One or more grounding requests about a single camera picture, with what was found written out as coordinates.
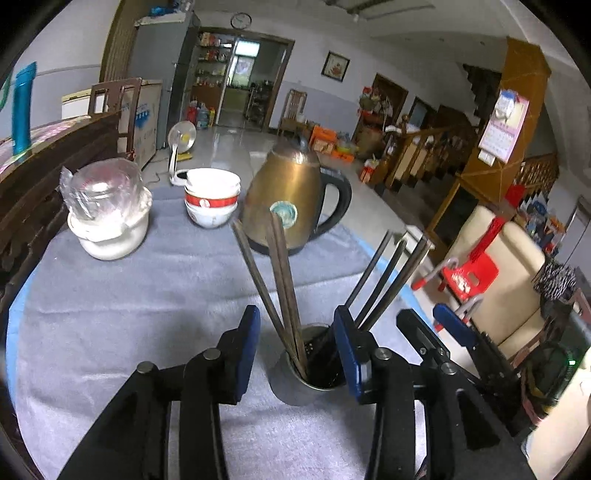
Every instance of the bowl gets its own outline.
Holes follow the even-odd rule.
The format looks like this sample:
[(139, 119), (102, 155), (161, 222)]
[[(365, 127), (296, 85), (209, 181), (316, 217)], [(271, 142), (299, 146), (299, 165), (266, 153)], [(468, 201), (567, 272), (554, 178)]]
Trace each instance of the bowl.
[[(211, 204), (212, 200), (228, 200), (226, 205), (214, 202), (219, 206), (228, 206), (233, 203), (229, 199), (237, 198), (240, 194), (240, 177), (231, 171), (218, 168), (193, 168), (187, 172), (185, 192), (198, 199), (194, 204), (196, 206), (206, 206), (207, 202)], [(207, 202), (201, 205), (201, 199)]]
[(99, 260), (117, 260), (129, 255), (140, 246), (148, 231), (152, 194), (144, 188), (139, 209), (124, 225), (112, 228), (79, 221), (71, 212), (68, 227), (78, 237), (82, 248)]
[(138, 218), (137, 222), (130, 226), (122, 235), (100, 242), (93, 242), (84, 237), (76, 235), (75, 227), (72, 226), (72, 214), (68, 214), (68, 226), (78, 236), (82, 248), (91, 256), (99, 260), (117, 260), (129, 255), (139, 247), (148, 230), (148, 218), (150, 210), (147, 209)]
[(193, 222), (203, 228), (216, 228), (230, 219), (238, 203), (223, 207), (199, 207), (185, 200), (185, 206)]

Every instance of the wooden pillar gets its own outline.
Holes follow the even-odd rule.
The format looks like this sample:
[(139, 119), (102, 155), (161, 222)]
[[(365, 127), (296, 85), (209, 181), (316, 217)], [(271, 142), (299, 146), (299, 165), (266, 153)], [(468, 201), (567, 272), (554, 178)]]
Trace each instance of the wooden pillar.
[(544, 95), (551, 70), (538, 45), (532, 45), (514, 38), (507, 38), (507, 54), (503, 67), (500, 89), (516, 91), (528, 99), (530, 104), (515, 148), (505, 164), (495, 160), (492, 166), (478, 159), (480, 149), (476, 144), (461, 175), (457, 186), (451, 189), (446, 200), (427, 227), (427, 234), (432, 237), (437, 249), (437, 257), (445, 255), (451, 245), (443, 242), (436, 234), (437, 224), (446, 209), (453, 202), (459, 187), (474, 195), (480, 202), (499, 203), (505, 196), (513, 179), (519, 173), (525, 151), (529, 146), (538, 124), (538, 118), (544, 105)]

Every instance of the gray tablecloth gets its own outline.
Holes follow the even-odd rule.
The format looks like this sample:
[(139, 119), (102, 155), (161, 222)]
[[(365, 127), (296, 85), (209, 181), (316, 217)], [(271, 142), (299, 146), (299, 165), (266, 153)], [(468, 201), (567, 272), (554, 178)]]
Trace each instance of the gray tablecloth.
[[(262, 330), (248, 391), (238, 406), (221, 406), (232, 480), (361, 479), (369, 459), (374, 409), (346, 389), (308, 407), (290, 407), (267, 383), (281, 344), (260, 302), (229, 226), (192, 224), (182, 189), (154, 192), (144, 243), (128, 257), (88, 256), (70, 231), (49, 245), (33, 279), (21, 321), (16, 409), (22, 437), (47, 480), (66, 460), (136, 364), (187, 362), (235, 328), (247, 304), (261, 309)], [(303, 323), (330, 323), (369, 261), (344, 227), (291, 258)], [(270, 290), (270, 261), (256, 255)], [(376, 282), (368, 281), (355, 314)], [(374, 327), (380, 345), (410, 361), (418, 355), (395, 327), (397, 299)], [(417, 409), (417, 465), (425, 452)], [(177, 464), (174, 430), (171, 471)]]

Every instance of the kettle label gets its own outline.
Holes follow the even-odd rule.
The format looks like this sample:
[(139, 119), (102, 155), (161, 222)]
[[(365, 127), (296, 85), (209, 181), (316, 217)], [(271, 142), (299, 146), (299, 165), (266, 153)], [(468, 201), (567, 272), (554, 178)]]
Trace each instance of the kettle label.
[(269, 210), (279, 215), (285, 230), (295, 225), (297, 220), (297, 208), (293, 203), (280, 200), (271, 205)]

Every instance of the kettle handle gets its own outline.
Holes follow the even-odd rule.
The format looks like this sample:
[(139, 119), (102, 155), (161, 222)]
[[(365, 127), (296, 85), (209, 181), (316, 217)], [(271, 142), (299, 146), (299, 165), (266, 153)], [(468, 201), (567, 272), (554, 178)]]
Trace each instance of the kettle handle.
[(339, 190), (339, 201), (336, 204), (335, 211), (324, 222), (316, 225), (314, 230), (312, 230), (310, 240), (313, 240), (323, 233), (328, 232), (332, 227), (339, 223), (341, 218), (343, 218), (347, 212), (347, 209), (351, 203), (351, 184), (349, 183), (347, 177), (345, 177), (341, 172), (335, 170), (334, 168), (320, 167), (320, 181), (322, 182), (322, 198), (320, 199), (321, 202), (319, 202), (318, 205), (318, 215), (316, 218), (320, 217), (327, 185), (334, 185), (337, 187)]

